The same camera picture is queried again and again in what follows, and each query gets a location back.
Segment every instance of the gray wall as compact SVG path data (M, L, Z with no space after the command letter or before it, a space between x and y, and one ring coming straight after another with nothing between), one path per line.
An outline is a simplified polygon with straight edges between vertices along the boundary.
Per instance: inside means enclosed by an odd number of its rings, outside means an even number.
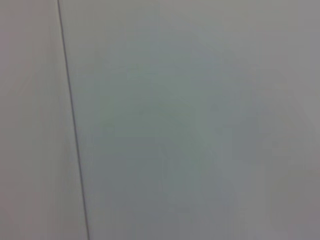
M320 237L318 1L62 3L92 240Z
M0 1L0 239L85 240L58 5Z

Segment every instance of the white wall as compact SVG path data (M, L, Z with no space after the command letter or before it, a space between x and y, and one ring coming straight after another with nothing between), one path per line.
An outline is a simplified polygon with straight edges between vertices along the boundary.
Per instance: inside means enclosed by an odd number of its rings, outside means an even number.
M91 240L320 238L320 2L62 0Z
M87 239L56 1L0 1L0 239Z

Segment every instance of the wall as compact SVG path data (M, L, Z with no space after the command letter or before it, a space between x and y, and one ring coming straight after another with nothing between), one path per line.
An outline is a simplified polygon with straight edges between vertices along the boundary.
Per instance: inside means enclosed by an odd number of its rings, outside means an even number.
M0 2L0 239L85 240L58 5Z
M92 240L320 236L320 4L62 0Z

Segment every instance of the dark vertical line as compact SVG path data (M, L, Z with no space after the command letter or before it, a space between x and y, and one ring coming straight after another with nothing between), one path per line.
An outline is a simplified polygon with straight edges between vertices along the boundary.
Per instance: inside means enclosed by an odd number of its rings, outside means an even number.
M73 102L73 98L72 98L73 95L72 95L72 91L71 91L70 74L69 74L68 61L67 61L66 41L65 41L64 28L63 28L63 23L62 23L60 0L57 0L57 6L58 6L59 21L60 21L60 30L61 30L64 62L65 62L65 69L66 69L66 77L67 77L68 87L69 87L73 130L74 130L74 137L75 137L75 147L76 147L77 163L78 163L79 176L80 176L81 195L82 195L82 202L83 202L85 228L86 228L86 237L87 237L87 240L90 240L88 214L87 214L87 206L86 206L86 198L85 198L85 190L84 190L84 181L83 181L83 173L82 173L82 169L81 169L79 142L78 142L76 118L75 118L75 109L74 109L74 102Z

